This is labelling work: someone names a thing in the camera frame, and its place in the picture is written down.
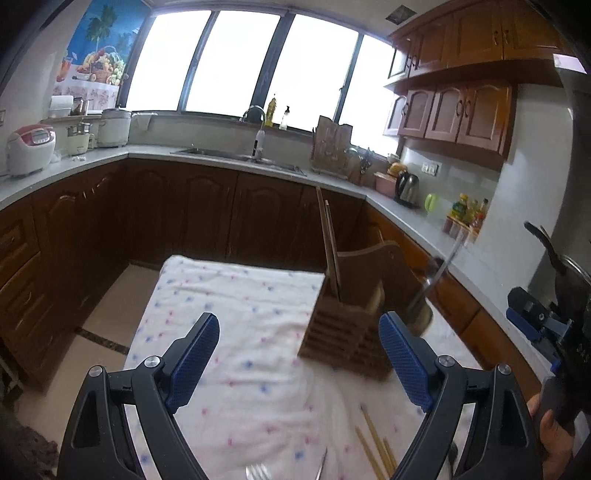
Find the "right hand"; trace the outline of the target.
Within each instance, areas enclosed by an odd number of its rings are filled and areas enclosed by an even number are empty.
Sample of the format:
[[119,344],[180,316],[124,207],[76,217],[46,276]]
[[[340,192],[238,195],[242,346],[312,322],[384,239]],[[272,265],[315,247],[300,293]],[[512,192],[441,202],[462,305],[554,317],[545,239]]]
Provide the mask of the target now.
[[543,478],[559,479],[571,461],[576,431],[571,426],[564,429],[556,421],[553,410],[543,415],[539,428],[540,440],[547,452],[543,461]]

